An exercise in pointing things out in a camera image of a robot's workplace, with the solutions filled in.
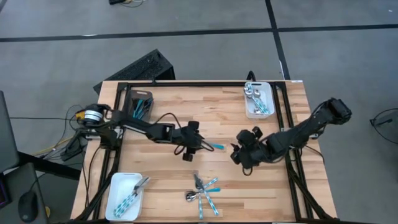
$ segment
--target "black cable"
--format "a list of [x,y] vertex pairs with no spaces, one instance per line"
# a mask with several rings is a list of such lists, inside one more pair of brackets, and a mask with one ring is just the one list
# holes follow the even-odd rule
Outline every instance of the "black cable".
[[185,147],[182,147],[179,151],[177,151],[177,149],[180,147],[181,145],[178,145],[175,149],[174,149],[174,155],[178,156],[179,154],[181,154],[181,152],[184,151]]
[[202,140],[201,143],[202,143],[202,144],[204,143],[206,146],[209,147],[209,148],[207,148],[207,147],[205,147],[204,145],[201,145],[202,148],[206,149],[207,151],[214,152],[214,147],[213,147],[211,144],[208,144],[208,143],[205,142],[204,140]]
[[74,114],[74,115],[69,119],[69,127],[72,128],[74,131],[76,131],[76,129],[77,129],[77,128],[73,127],[73,125],[72,125],[72,119],[73,119],[75,116],[76,116],[76,114]]
[[60,148],[60,149],[56,149],[56,150],[54,150],[54,151],[51,151],[51,152],[49,152],[49,153],[47,153],[46,155],[41,155],[39,158],[42,158],[42,159],[45,159],[45,160],[48,160],[48,161],[50,161],[50,160],[53,160],[53,159],[59,159],[60,157],[61,157],[61,155],[57,155],[56,156],[56,154],[58,154],[59,152],[63,152],[64,150],[65,150],[66,148],[65,147],[62,147],[62,148]]
[[[67,113],[65,114],[65,119],[63,119],[63,120],[65,120],[65,122],[64,122],[64,125],[63,125],[62,136],[61,136],[61,138],[58,140],[58,142],[54,145],[54,148],[57,148],[57,146],[60,144],[60,142],[62,141],[63,137],[65,136],[65,133],[66,133],[66,131],[67,131],[68,114],[69,114],[69,111],[70,111],[73,107],[75,107],[75,106],[78,106],[78,107],[82,108],[80,105],[72,105],[71,107],[69,107],[69,109],[67,110]],[[51,152],[49,152],[47,155],[45,155],[45,156],[43,157],[43,159],[46,159],[46,157],[47,157],[50,153],[51,153]]]
[[245,168],[242,167],[242,173],[243,173],[243,175],[250,176],[251,173],[253,173],[253,167],[250,167],[250,172],[249,172],[249,173],[246,173],[244,170],[245,170]]
[[91,166],[93,165],[94,157],[95,157],[95,155],[97,154],[97,152],[98,152],[99,149],[101,149],[101,145],[99,145],[98,148],[95,150],[95,152],[94,152],[94,154],[93,154],[93,157],[91,158],[90,165],[89,165],[89,167],[88,167],[88,178],[87,178],[87,188],[86,188],[86,190],[87,190],[87,196],[86,196],[86,200],[87,200],[87,201],[86,201],[86,204],[88,204],[88,202],[89,202],[88,191],[89,191],[89,189],[90,189]]
[[307,147],[307,148],[309,148],[309,149],[311,149],[313,152],[315,152],[316,154],[318,154],[319,156],[321,156],[322,157],[322,161],[323,161],[323,163],[325,164],[325,158],[323,157],[323,155],[322,155],[322,153],[321,152],[319,152],[318,150],[316,150],[316,149],[314,149],[314,148],[312,148],[312,147],[310,147],[310,146],[304,146],[304,147]]
[[[383,114],[383,113],[385,113],[385,112],[387,112],[387,111],[392,111],[392,110],[398,110],[398,108],[391,108],[391,109],[384,110],[384,111],[378,113],[373,119],[371,119],[371,123],[372,123],[372,121],[374,122],[375,120],[377,120],[377,117],[380,116],[381,114]],[[387,140],[387,141],[389,141],[389,142],[391,142],[391,143],[398,144],[398,142],[393,141],[393,140],[390,140],[390,139],[386,138],[384,135],[382,135],[382,134],[379,132],[379,130],[377,130],[376,125],[375,125],[374,123],[372,123],[372,126],[373,126],[374,130],[375,130],[382,138],[384,138],[385,140]]]
[[121,6],[124,6],[124,7],[139,7],[139,6],[141,6],[143,3],[144,3],[144,1],[141,1],[141,3],[140,4],[138,4],[138,5],[136,5],[136,6],[127,6],[128,4],[130,4],[130,3],[132,3],[132,2],[134,2],[134,1],[131,1],[131,2],[129,2],[129,3],[119,3]]
[[173,113],[166,113],[166,114],[163,114],[162,116],[160,116],[160,118],[159,118],[158,120],[156,120],[153,124],[150,124],[149,126],[153,126],[153,125],[157,124],[161,119],[163,119],[163,118],[164,118],[165,116],[167,116],[167,115],[173,116],[174,119],[175,119],[175,121],[177,122],[179,128],[181,128],[180,122],[178,121],[177,117],[176,117]]
[[28,118],[28,117],[10,117],[10,119],[49,119],[49,120],[61,120],[61,121],[66,120],[65,118]]
[[[298,150],[298,157],[301,158],[303,155],[303,148],[294,148],[292,150]],[[292,162],[296,162],[298,158],[291,159]]]
[[45,173],[45,174],[41,175],[40,177],[36,178],[36,180],[35,180],[35,181],[33,182],[33,184],[30,186],[28,192],[31,191],[32,188],[33,188],[33,186],[39,181],[39,179],[42,178],[42,176],[44,176],[44,175],[46,175],[46,174],[48,174],[48,173]]
[[88,206],[88,184],[87,184],[87,178],[86,178],[86,170],[85,170],[85,157],[83,156],[83,154],[80,154],[81,157],[83,158],[83,162],[81,163],[81,169],[83,171],[83,177],[85,179],[85,187],[86,187],[86,202],[85,202],[85,207]]
[[[62,164],[64,166],[73,166],[73,165],[77,165],[77,164],[81,164],[81,163],[74,163],[74,164]],[[49,173],[44,173],[43,175],[41,175],[40,177],[36,178],[36,180],[33,182],[33,184],[30,186],[28,191],[31,191],[33,186],[39,181],[40,178],[42,178],[44,175],[47,175]]]
[[[307,127],[307,125],[311,122],[311,120],[313,119],[313,116],[315,115],[316,112],[318,112],[319,108],[321,108],[323,105],[325,105],[326,102],[323,102],[321,104],[319,104],[314,111],[311,113],[309,119],[307,120],[307,122],[305,122],[305,124],[299,129],[297,130],[296,133],[294,133],[294,135],[292,136],[292,139],[290,140],[289,146],[294,143],[295,137],[301,132],[301,130],[303,130],[305,127]],[[263,142],[267,139],[267,137],[261,139],[259,142]],[[277,163],[280,162],[282,159],[285,158],[286,154],[289,152],[290,148],[286,149],[285,152],[283,153],[283,155],[281,155],[278,159],[273,160],[273,161],[265,161],[267,163]]]
[[[66,147],[63,147],[63,148],[61,148],[61,149],[57,149],[56,152],[61,152],[61,153],[62,153],[62,152],[65,152],[65,150],[66,150]],[[46,160],[48,160],[48,161],[53,161],[53,160],[60,159],[60,158],[62,158],[63,156],[72,156],[74,153],[75,153],[75,152],[72,151],[72,152],[69,152],[69,153],[65,153],[64,155],[58,155],[58,156],[55,156],[55,153],[54,153],[52,157],[49,157],[49,158],[47,158]]]

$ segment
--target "yellow cable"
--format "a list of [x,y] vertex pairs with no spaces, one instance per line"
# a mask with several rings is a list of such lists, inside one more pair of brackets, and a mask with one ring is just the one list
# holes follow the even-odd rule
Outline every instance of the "yellow cable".
[[45,152],[50,152],[50,151],[52,151],[52,149],[53,149],[55,146],[59,146],[59,145],[65,143],[65,142],[67,142],[67,141],[69,141],[69,140],[71,140],[71,139],[72,139],[72,137],[67,138],[67,139],[64,139],[64,140],[60,141],[60,142],[58,143],[58,145],[50,146],[50,147],[48,147],[48,148],[46,148],[46,149],[40,150],[40,151],[38,151],[38,152],[35,152],[35,153],[33,153],[32,155],[33,155],[33,156],[37,156],[37,155],[43,154],[43,153],[45,153]]

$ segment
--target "blue striped handle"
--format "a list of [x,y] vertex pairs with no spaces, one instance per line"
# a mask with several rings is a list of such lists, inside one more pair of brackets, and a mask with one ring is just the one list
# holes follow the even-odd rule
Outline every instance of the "blue striped handle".
[[215,215],[218,215],[217,208],[214,206],[213,201],[211,200],[209,194],[204,190],[203,193],[205,193],[207,201],[209,201],[209,204],[211,206],[211,209],[213,209],[213,212]]
[[216,187],[216,188],[209,189],[209,190],[206,190],[206,191],[207,191],[207,192],[220,192],[220,191],[221,191],[221,188]]
[[211,180],[208,184],[206,184],[205,186],[203,186],[205,189],[208,188],[211,184],[214,184],[215,182],[218,181],[218,178],[214,178],[213,180]]
[[199,219],[202,220],[203,219],[203,209],[201,207],[201,194],[200,194],[200,192],[199,192],[198,196],[199,196]]
[[135,201],[138,195],[134,195],[133,193],[129,194],[122,203],[120,203],[114,210],[113,210],[113,215],[116,218],[122,217],[122,215],[127,211],[127,209],[130,207],[130,205]]
[[138,100],[136,109],[134,110],[134,113],[132,114],[132,117],[133,117],[133,118],[136,117],[136,113],[137,113],[137,111],[139,110],[139,107],[140,107],[141,103],[142,103],[142,100]]

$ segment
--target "black floor stripe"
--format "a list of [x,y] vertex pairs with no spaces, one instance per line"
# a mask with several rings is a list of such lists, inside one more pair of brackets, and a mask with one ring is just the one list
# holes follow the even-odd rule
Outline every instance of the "black floor stripe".
[[278,32],[308,32],[308,31],[336,31],[336,30],[370,30],[396,29],[398,24],[357,25],[357,26],[327,26],[327,27],[285,27],[278,28]]
[[220,30],[187,30],[170,32],[142,32],[127,34],[98,34],[98,35],[69,35],[55,37],[6,37],[0,38],[0,42],[31,42],[49,40],[94,40],[94,39],[116,39],[116,38],[135,38],[135,37],[173,37],[185,35],[211,35],[211,34],[258,34],[272,32],[271,28],[251,28],[251,29],[220,29]]
[[95,40],[118,39],[135,37],[176,37],[185,35],[214,35],[214,34],[258,34],[268,32],[316,32],[336,30],[372,30],[372,29],[396,29],[398,24],[385,25],[360,25],[360,26],[331,26],[331,27],[285,27],[285,28],[248,28],[248,29],[219,29],[219,30],[186,30],[170,32],[142,32],[126,34],[94,34],[94,35],[67,35],[53,37],[3,37],[0,42],[32,42],[53,40]]
[[276,51],[278,53],[280,66],[282,67],[282,74],[285,80],[290,80],[289,69],[287,68],[285,53],[282,47],[282,42],[280,41],[278,26],[276,25],[276,19],[274,15],[274,10],[272,10],[271,0],[266,0],[266,6],[267,6],[269,20],[271,22],[271,28],[273,30],[272,34],[274,35]]
[[6,5],[7,0],[2,0],[0,2],[0,12],[2,11],[2,9],[4,8],[4,6]]

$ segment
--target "utensil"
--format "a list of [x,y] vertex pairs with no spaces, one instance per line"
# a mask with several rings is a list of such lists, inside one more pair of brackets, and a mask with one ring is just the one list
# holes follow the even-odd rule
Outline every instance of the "utensil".
[[254,104],[259,108],[261,113],[265,113],[268,114],[268,109],[267,106],[264,104],[264,102],[262,102],[262,100],[260,99],[260,91],[257,89],[253,89],[253,86],[250,83],[246,83],[244,84],[244,94],[252,99],[254,101]]
[[202,220],[203,219],[203,208],[201,207],[201,195],[200,192],[198,193],[199,195],[199,219]]
[[217,211],[217,208],[214,206],[213,201],[211,200],[209,194],[206,192],[201,179],[198,177],[198,175],[196,173],[193,174],[193,178],[195,179],[195,185],[196,185],[197,189],[200,190],[200,192],[203,192],[205,194],[207,201],[209,201],[211,209],[213,209],[214,214],[218,216],[219,213]]
[[254,108],[254,113],[256,113],[256,114],[261,114],[260,108],[259,108],[258,106],[256,106],[256,107]]
[[143,190],[143,188],[148,184],[150,177],[143,177],[129,194],[114,210],[113,214],[116,218],[120,218],[126,210],[135,202],[138,194]]
[[211,184],[214,184],[215,182],[218,181],[218,178],[214,178],[213,180],[211,180],[208,184],[205,185],[205,189],[208,188]]
[[[213,189],[210,189],[210,190],[206,190],[206,191],[207,192],[220,192],[221,188],[216,187],[216,188],[213,188]],[[200,193],[200,191],[197,191],[197,192],[193,191],[193,190],[186,191],[185,192],[185,200],[188,201],[188,202],[192,202],[192,201],[194,201],[196,199],[197,194],[199,194],[199,193]]]

